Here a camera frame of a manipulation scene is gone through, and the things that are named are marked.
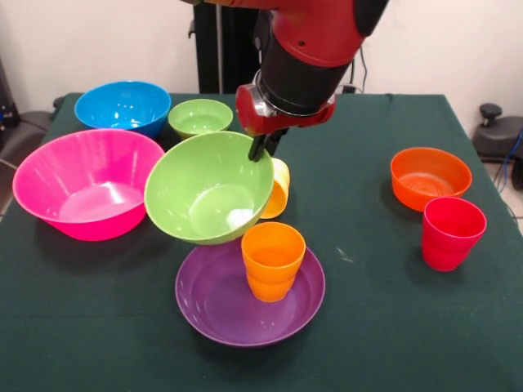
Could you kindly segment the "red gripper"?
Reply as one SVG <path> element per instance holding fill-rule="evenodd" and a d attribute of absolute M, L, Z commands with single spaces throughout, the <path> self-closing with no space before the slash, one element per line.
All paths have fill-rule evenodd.
<path fill-rule="evenodd" d="M 248 84 L 237 89 L 235 104 L 241 126 L 250 136 L 255 136 L 248 158 L 258 162 L 265 149 L 269 154 L 275 153 L 289 127 L 312 127 L 326 123 L 336 108 L 336 96 L 331 96 L 318 113 L 296 116 L 286 114 L 265 102 L 257 86 Z"/>

